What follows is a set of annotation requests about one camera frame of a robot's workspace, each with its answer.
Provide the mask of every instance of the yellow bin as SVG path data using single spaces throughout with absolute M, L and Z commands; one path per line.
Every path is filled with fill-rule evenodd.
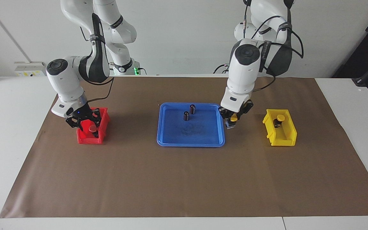
M 266 126 L 267 138 L 271 146 L 295 146 L 298 133 L 289 111 L 287 109 L 267 109 L 266 112 L 263 123 Z M 275 119 L 282 122 L 279 128 L 275 128 Z

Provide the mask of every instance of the green light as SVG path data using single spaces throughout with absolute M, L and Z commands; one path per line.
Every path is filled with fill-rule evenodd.
M 135 73 L 136 75 L 140 75 L 139 69 L 137 69 L 136 67 L 134 67 L 134 73 Z

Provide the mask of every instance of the plastic tray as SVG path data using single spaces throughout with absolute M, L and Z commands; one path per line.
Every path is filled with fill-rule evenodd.
M 102 121 L 98 128 L 99 137 L 96 138 L 91 132 L 89 132 L 89 127 L 94 123 L 91 120 L 84 120 L 80 123 L 83 127 L 83 131 L 80 128 L 76 130 L 79 144 L 103 144 L 103 139 L 106 137 L 106 129 L 110 118 L 107 113 L 107 108 L 99 108 L 99 112 L 102 117 Z
M 184 112 L 195 113 L 184 121 Z M 225 144 L 219 105 L 211 103 L 163 103 L 160 106 L 157 142 L 165 147 L 221 147 Z

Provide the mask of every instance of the cable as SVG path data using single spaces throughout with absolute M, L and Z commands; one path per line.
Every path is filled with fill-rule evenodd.
M 225 74 L 226 72 L 229 72 L 229 64 L 228 64 L 226 70 L 222 71 L 223 74 Z
M 111 92 L 111 87 L 113 86 L 113 81 L 114 81 L 114 78 L 112 80 L 108 81 L 108 83 L 111 82 L 111 84 L 110 84 L 110 87 L 109 87 L 109 92 L 108 92 L 108 94 L 105 97 L 91 99 L 91 100 L 88 100 L 88 102 L 94 102 L 94 101 L 104 100 L 104 99 L 108 98 L 109 95 L 110 95 L 110 92 Z
M 93 83 L 91 81 L 86 81 L 86 82 L 89 83 L 89 84 L 91 84 L 91 85 L 94 85 L 94 86 L 104 86 L 104 85 L 107 85 L 108 83 L 110 83 L 112 80 L 109 80 L 109 81 L 107 81 L 105 83 Z
M 147 71 L 146 71 L 146 69 L 145 68 L 139 68 L 139 70 L 144 70 L 144 72 L 146 73 L 146 75 L 147 75 Z
M 243 25 L 243 29 L 244 29 L 244 38 L 245 38 L 245 32 L 247 31 L 247 11 L 248 11 L 248 5 L 251 4 L 252 0 L 247 0 L 247 6 L 245 7 L 245 14 L 244 14 L 244 25 Z
M 299 42 L 301 43 L 302 54 L 300 55 L 300 57 L 303 58 L 304 53 L 303 53 L 303 42 L 302 42 L 302 39 L 299 37 L 299 35 L 297 33 L 295 33 L 295 31 L 293 31 L 292 29 L 290 29 L 290 31 L 296 36 L 296 38 L 298 38 Z
M 80 30 L 82 31 L 83 39 L 85 39 L 85 41 L 89 41 L 89 40 L 87 40 L 87 39 L 86 39 L 86 37 L 85 37 L 85 33 L 83 32 L 82 26 L 79 26 L 79 27 L 80 27 Z
M 272 17 L 266 19 L 264 22 L 262 22 L 262 24 L 257 28 L 257 31 L 255 31 L 254 35 L 252 35 L 252 38 L 251 39 L 254 39 L 254 37 L 257 34 L 257 32 L 260 30 L 260 28 L 262 28 L 263 25 L 265 25 L 265 23 L 267 21 L 269 21 L 270 19 L 274 19 L 274 18 L 280 18 L 280 16 L 279 15 L 275 15 L 275 16 L 272 16 Z
M 219 67 L 217 67 L 217 68 L 214 70 L 213 74 L 215 74 L 215 73 L 217 72 L 217 70 L 218 70 L 219 68 L 221 68 L 221 67 L 227 67 L 227 64 L 222 64 L 222 65 L 220 65 Z
M 258 48 L 260 49 L 263 45 L 264 45 L 263 43 L 262 43 L 262 44 L 260 44 L 260 45 L 258 46 Z M 280 45 L 280 46 L 284 46 L 284 47 L 286 47 L 286 48 L 288 48 L 288 49 L 292 50 L 292 51 L 293 51 L 293 52 L 295 52 L 296 54 L 298 54 L 298 55 L 299 55 L 299 57 L 303 58 L 303 54 L 300 54 L 298 51 L 296 51 L 294 48 L 292 48 L 292 47 L 290 47 L 290 46 L 288 46 L 288 45 L 280 44 L 280 43 L 276 43 L 276 42 L 272 42 L 272 43 L 271 43 L 271 45 Z
M 270 85 L 272 85 L 275 82 L 275 80 L 276 80 L 276 77 L 275 76 L 272 76 L 272 77 L 273 77 L 273 80 L 269 84 L 265 85 L 264 87 L 261 87 L 261 88 L 258 88 L 258 89 L 254 89 L 252 92 L 257 92 L 257 91 L 263 90 L 263 89 L 269 87 Z

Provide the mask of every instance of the blue tray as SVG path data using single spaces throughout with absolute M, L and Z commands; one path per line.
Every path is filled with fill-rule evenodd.
M 184 121 L 185 111 L 195 113 Z M 225 144 L 219 105 L 211 103 L 163 103 L 160 106 L 157 142 L 166 147 L 221 147 Z

